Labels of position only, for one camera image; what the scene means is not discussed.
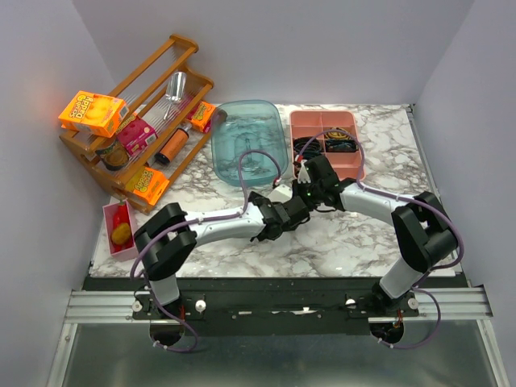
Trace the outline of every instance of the pink box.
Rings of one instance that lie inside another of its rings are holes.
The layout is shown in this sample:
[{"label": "pink box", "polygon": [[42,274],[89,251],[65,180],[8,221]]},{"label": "pink box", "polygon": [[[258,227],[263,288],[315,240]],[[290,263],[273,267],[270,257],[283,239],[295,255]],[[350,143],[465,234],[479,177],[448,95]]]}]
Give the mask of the pink box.
[{"label": "pink box", "polygon": [[126,148],[129,156],[145,149],[157,139],[156,131],[140,117],[135,117],[117,134],[117,139]]},{"label": "pink box", "polygon": [[[292,160],[296,156],[293,151],[293,141],[300,137],[311,137],[322,131],[340,127],[355,136],[359,141],[355,116],[347,110],[296,110],[290,113],[290,150]],[[343,180],[347,177],[356,178],[362,162],[360,152],[326,152],[324,148],[324,135],[317,137],[322,144],[322,153],[330,161],[331,166]]]},{"label": "pink box", "polygon": [[[127,204],[127,212],[129,213],[129,226],[131,226],[131,233],[134,235],[138,230],[138,224],[136,224],[135,211],[132,209],[131,205],[127,202],[127,200],[123,201]],[[113,232],[113,216],[116,214],[116,211],[119,207],[118,203],[108,204],[104,206],[102,210],[104,211],[104,223],[106,224],[107,230],[107,243],[110,246],[110,254],[113,258],[119,261],[132,260],[138,256],[138,250],[136,249],[135,239],[132,236],[132,248],[126,248],[121,252],[114,251],[113,242],[111,242],[111,232]]]}]

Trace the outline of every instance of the marble countertop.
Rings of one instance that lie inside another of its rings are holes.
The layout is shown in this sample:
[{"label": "marble countertop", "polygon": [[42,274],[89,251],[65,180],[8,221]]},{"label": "marble countertop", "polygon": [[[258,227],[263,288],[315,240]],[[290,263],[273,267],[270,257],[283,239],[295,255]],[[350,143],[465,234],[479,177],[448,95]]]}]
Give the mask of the marble countertop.
[{"label": "marble countertop", "polygon": [[[277,108],[287,144],[290,112],[301,109],[351,111],[365,150],[364,182],[372,187],[407,194],[429,189],[403,106],[277,105]],[[190,140],[169,169],[174,169],[194,145],[195,141]],[[283,180],[289,177],[292,177],[291,167]],[[270,189],[270,186],[253,188],[265,195]],[[215,175],[208,143],[158,202],[156,209],[150,215],[136,215],[139,226],[170,202],[180,202],[181,208],[187,211],[211,211],[240,206],[243,197],[240,188],[229,186]],[[295,232],[284,233],[276,241],[226,239],[196,248],[177,275],[374,277],[386,274],[399,256],[391,226],[357,213],[314,213],[309,223]],[[102,223],[90,275],[128,277],[131,265],[132,260],[118,262],[110,257],[106,228]],[[440,276],[454,275],[451,269],[437,273]]]}]

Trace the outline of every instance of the metal rail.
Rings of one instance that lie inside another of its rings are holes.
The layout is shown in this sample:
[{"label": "metal rail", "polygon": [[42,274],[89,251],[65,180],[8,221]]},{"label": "metal rail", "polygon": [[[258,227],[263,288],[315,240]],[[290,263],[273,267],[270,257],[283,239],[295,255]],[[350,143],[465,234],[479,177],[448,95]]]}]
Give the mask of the metal rail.
[{"label": "metal rail", "polygon": [[[488,298],[482,288],[427,289],[432,292],[442,311],[443,320],[482,320],[493,316]],[[418,301],[418,317],[406,321],[435,320],[434,302],[426,294],[415,294]],[[133,292],[72,292],[64,323],[68,324],[120,324],[163,323],[177,324],[173,320],[134,320],[131,306]],[[370,318],[369,322],[388,322],[393,318]]]}]

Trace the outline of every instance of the metal floor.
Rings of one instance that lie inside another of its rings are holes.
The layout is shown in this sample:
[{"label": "metal floor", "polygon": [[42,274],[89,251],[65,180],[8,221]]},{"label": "metal floor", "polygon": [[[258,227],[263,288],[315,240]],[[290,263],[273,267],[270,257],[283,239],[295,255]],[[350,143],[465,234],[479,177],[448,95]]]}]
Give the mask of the metal floor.
[{"label": "metal floor", "polygon": [[[432,322],[407,322],[402,342]],[[496,385],[475,321],[446,321],[425,347],[396,351],[369,336],[202,338],[191,354],[152,347],[145,325],[79,327],[64,385],[136,386],[468,386]]]}]

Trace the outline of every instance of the orange bottle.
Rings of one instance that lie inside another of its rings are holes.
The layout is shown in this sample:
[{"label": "orange bottle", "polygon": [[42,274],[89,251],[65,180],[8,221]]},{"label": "orange bottle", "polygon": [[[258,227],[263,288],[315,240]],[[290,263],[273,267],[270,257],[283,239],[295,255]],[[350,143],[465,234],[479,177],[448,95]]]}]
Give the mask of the orange bottle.
[{"label": "orange bottle", "polygon": [[191,123],[185,123],[182,127],[178,127],[165,146],[154,155],[156,161],[162,165],[170,164],[170,161],[177,156],[177,153],[179,153],[179,151],[185,146],[186,141],[188,141],[188,131],[191,128]]}]

